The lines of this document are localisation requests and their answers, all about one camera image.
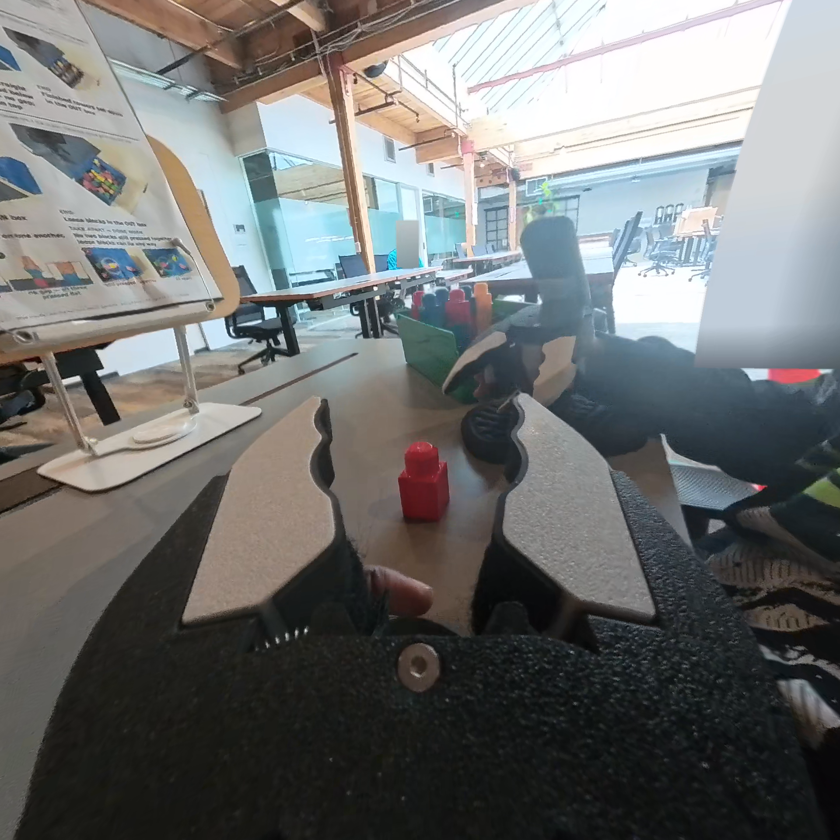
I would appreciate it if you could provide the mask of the person's black green top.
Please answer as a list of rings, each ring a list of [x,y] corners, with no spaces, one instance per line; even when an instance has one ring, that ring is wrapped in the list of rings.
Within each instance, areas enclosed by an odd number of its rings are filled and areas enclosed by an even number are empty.
[[[811,396],[814,407],[827,411],[822,439],[788,468],[781,481],[725,510],[724,521],[739,535],[783,546],[838,581],[838,369],[823,374]]]

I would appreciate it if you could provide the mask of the person's white patterned pants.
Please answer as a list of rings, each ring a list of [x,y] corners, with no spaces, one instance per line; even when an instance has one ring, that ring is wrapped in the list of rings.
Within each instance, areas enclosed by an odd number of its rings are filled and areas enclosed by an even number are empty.
[[[739,539],[726,528],[696,550],[752,630],[803,744],[838,754],[838,583],[791,550]]]

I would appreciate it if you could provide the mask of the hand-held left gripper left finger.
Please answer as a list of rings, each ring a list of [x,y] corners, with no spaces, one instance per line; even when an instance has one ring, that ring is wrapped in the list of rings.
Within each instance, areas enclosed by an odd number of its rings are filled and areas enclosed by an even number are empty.
[[[268,428],[227,475],[182,614],[199,625],[261,612],[298,587],[343,539],[331,492],[327,400],[313,396]]]

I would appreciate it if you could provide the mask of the black mesh office chair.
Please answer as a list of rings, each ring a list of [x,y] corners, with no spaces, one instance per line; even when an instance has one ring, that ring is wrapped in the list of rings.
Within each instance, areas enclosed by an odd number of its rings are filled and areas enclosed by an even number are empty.
[[[241,302],[237,309],[224,319],[227,335],[234,340],[248,340],[264,345],[264,348],[245,361],[237,364],[239,375],[254,361],[266,366],[277,356],[292,357],[300,353],[288,308],[275,306],[276,315],[269,318],[264,307],[254,302]]]

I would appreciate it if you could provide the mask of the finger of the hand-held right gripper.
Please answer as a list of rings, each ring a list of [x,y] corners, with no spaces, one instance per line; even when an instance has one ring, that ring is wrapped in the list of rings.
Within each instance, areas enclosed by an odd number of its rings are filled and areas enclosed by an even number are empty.
[[[508,345],[508,336],[501,330],[484,332],[457,358],[443,382],[443,393],[460,387],[466,377],[474,376],[489,363],[493,354]]]
[[[554,403],[572,384],[576,373],[573,362],[575,337],[559,337],[542,346],[542,362],[534,382],[534,399]]]

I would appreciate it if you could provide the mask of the person's left hand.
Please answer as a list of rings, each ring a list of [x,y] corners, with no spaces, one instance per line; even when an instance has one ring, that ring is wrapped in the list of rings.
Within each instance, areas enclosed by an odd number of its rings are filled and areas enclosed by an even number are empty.
[[[434,602],[431,586],[384,566],[366,566],[365,579],[374,599],[384,600],[395,617],[425,616]]]

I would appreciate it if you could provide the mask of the person's right forearm black sleeve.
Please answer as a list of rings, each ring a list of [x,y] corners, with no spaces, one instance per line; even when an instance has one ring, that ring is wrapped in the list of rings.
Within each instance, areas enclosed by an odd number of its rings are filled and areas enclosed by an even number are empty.
[[[740,369],[697,367],[666,339],[597,333],[549,409],[605,457],[663,436],[678,455],[772,485],[838,435],[838,382],[833,374],[803,387],[754,381]]]

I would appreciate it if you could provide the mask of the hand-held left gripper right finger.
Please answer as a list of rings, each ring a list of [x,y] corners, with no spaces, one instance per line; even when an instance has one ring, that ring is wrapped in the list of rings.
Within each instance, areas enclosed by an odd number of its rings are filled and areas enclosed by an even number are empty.
[[[604,458],[527,394],[511,399],[518,456],[497,538],[549,595],[548,624],[656,618],[653,596]]]

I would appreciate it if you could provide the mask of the instruction sign stand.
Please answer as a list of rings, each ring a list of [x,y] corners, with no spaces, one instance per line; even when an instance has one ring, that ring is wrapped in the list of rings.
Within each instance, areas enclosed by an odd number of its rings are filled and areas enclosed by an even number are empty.
[[[242,427],[257,406],[200,403],[186,326],[236,309],[193,181],[145,134],[77,2],[1,3],[2,359],[40,358],[76,449],[38,474],[121,487]],[[58,352],[172,328],[183,406],[97,441]]]

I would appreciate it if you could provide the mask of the cluster of colourful mega blocks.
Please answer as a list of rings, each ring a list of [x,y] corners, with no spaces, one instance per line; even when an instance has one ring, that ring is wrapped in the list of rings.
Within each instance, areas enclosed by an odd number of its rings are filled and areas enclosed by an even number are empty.
[[[474,286],[444,288],[434,292],[415,292],[410,310],[412,319],[437,329],[451,332],[455,345],[463,352],[493,323],[492,297],[487,283]]]

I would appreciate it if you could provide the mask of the black quilted wrist rest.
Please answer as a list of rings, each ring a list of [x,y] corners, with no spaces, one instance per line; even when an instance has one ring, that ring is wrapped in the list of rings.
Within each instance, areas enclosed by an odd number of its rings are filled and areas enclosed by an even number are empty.
[[[481,462],[516,471],[522,461],[518,431],[522,412],[519,392],[470,408],[460,423],[467,453]]]

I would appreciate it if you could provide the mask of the black mesh chair seat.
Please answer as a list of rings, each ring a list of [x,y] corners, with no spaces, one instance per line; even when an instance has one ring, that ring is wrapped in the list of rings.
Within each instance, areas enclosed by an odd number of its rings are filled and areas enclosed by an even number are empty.
[[[670,459],[668,467],[683,508],[716,515],[760,492],[754,484],[732,478],[707,465]]]

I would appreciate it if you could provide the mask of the red mega block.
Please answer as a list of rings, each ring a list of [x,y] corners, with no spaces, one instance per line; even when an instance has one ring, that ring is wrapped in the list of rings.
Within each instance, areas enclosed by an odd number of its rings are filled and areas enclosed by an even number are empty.
[[[408,522],[437,522],[449,503],[448,465],[428,442],[410,444],[398,477],[402,514]]]

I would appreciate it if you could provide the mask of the green plastic bin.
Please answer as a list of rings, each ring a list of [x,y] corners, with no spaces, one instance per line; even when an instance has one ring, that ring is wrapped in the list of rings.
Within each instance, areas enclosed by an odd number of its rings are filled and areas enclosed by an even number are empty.
[[[492,302],[492,325],[496,326],[505,317],[527,308],[529,304],[496,298]],[[416,320],[408,310],[399,311],[396,326],[403,346],[406,363],[435,385],[442,386],[447,374],[459,356],[475,339],[467,328],[439,328],[433,324]],[[474,404],[475,378],[462,382],[449,395],[462,404]]]

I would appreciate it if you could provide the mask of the wood-topped office table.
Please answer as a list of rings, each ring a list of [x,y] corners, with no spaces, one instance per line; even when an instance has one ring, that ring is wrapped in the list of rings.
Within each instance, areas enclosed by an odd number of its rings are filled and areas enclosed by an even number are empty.
[[[288,311],[299,303],[307,303],[312,311],[326,311],[360,302],[360,323],[363,337],[366,339],[380,339],[382,337],[382,321],[375,300],[389,291],[397,291],[402,295],[426,282],[436,279],[439,268],[429,266],[414,269],[394,269],[355,278],[324,281],[307,284],[301,287],[291,287],[284,290],[273,290],[242,295],[239,302],[253,303],[261,308],[273,308],[280,318],[282,335],[287,348],[293,350],[293,328]]]
[[[615,274],[612,249],[608,244],[598,244],[594,241],[583,243],[581,257],[591,289],[592,303],[595,307],[606,310],[613,304]],[[472,287],[476,283],[486,283],[493,298],[517,296],[527,303],[540,301],[538,283],[532,278],[525,260],[494,269],[478,277],[456,281],[456,285],[461,287]]]

